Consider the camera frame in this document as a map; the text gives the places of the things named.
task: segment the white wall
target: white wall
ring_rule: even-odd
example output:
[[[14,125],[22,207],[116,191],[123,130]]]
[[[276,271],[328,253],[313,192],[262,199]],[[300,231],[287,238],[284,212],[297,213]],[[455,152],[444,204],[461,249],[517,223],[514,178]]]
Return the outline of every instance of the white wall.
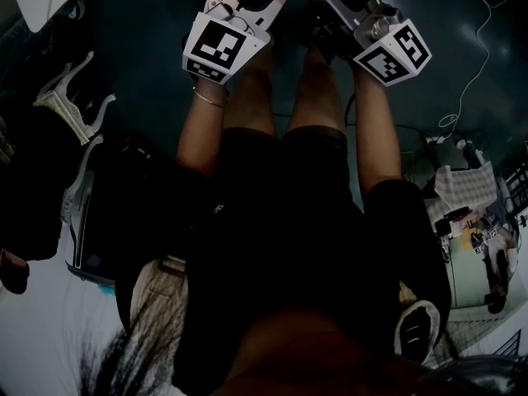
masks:
[[[59,254],[30,269],[26,293],[0,304],[0,388],[6,396],[76,394],[83,335],[105,346],[121,327],[116,299],[70,274]]]
[[[521,215],[528,216],[528,210],[524,210]],[[516,274],[522,280],[525,288],[528,289],[528,228],[521,230],[521,250],[519,251],[519,266]],[[524,319],[524,327],[521,331],[519,353],[520,355],[528,355],[528,313]]]

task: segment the thigh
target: thigh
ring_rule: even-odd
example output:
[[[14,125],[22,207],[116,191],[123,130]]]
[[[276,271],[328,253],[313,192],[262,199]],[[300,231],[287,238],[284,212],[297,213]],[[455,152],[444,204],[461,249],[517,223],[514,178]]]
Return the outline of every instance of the thigh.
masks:
[[[273,54],[268,45],[244,66],[225,107],[224,128],[247,128],[275,136],[271,104]]]
[[[333,69],[315,46],[310,48],[304,61],[289,130],[311,125],[327,126],[343,133],[346,128]]]

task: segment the black shorts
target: black shorts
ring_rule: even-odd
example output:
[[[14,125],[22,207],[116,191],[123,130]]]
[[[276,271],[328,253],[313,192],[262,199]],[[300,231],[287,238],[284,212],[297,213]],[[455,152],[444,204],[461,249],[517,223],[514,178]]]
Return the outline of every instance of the black shorts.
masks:
[[[347,137],[326,126],[291,130],[283,139],[247,128],[227,129],[217,178],[234,200],[257,198],[276,205],[286,198],[288,205],[296,205],[317,194],[325,196],[325,204],[328,198],[351,201]]]

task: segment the floor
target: floor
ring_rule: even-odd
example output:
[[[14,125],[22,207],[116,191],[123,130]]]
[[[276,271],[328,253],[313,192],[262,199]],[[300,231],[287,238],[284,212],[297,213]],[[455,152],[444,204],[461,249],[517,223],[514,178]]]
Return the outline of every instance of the floor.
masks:
[[[126,129],[157,145],[172,156],[191,101],[192,83],[181,70],[183,36],[190,30],[205,0],[85,0],[91,47],[96,51],[100,78],[118,96],[107,124]],[[412,18],[427,42],[433,59],[418,77],[389,89],[394,121],[428,134],[445,133],[438,121],[458,111],[465,84],[479,70],[485,57],[474,30],[487,16],[480,0],[384,0]],[[491,3],[500,0],[489,0]],[[468,90],[457,130],[484,129],[493,146],[487,155],[498,162],[508,145],[520,142],[528,132],[525,71],[526,47],[515,26],[514,1],[493,12],[482,37],[491,51],[481,78]],[[291,24],[305,0],[290,0],[274,25],[276,70],[274,109],[289,114],[304,49],[292,36]],[[344,104],[352,92],[349,68],[334,64]],[[278,118],[283,130],[287,119]],[[354,168],[354,128],[351,167]],[[402,151],[425,177],[430,173],[422,160],[419,133],[398,129]],[[456,165],[452,140],[438,148],[443,163]]]

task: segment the white cable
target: white cable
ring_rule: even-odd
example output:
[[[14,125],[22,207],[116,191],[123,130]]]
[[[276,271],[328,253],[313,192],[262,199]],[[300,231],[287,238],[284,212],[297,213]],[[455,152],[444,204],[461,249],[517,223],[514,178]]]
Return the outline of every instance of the white cable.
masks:
[[[482,42],[482,40],[480,39],[480,32],[482,31],[482,29],[488,24],[489,20],[492,18],[492,9],[496,9],[497,7],[500,7],[502,6],[505,2],[507,2],[508,0],[502,0],[500,3],[492,6],[491,4],[489,4],[486,0],[482,0],[483,3],[486,5],[486,8],[488,9],[488,18],[486,19],[486,21],[484,21],[484,23],[477,29],[477,41],[478,43],[482,46],[483,49],[486,50],[486,59],[484,60],[484,63],[482,63],[482,66],[480,67],[480,70],[478,71],[478,73],[468,82],[468,84],[465,86],[464,90],[462,91],[462,93],[460,94],[460,99],[459,99],[459,113],[458,115],[455,115],[455,114],[451,114],[451,115],[447,115],[447,116],[444,116],[440,119],[440,121],[438,122],[438,127],[439,128],[446,128],[447,126],[449,125],[453,125],[453,129],[451,129],[451,132],[446,136],[446,137],[442,137],[443,141],[445,141],[446,139],[448,139],[452,134],[453,132],[455,132],[455,128],[456,128],[456,125],[458,124],[459,122],[459,119],[460,119],[460,115],[462,113],[462,99],[464,98],[464,95],[466,93],[466,91],[468,91],[468,88],[469,86],[477,80],[477,78],[480,76],[480,74],[482,73],[482,71],[484,70],[484,68],[486,67],[486,64],[488,64],[488,61],[489,61],[489,50],[488,50],[488,47],[486,47],[486,45]]]

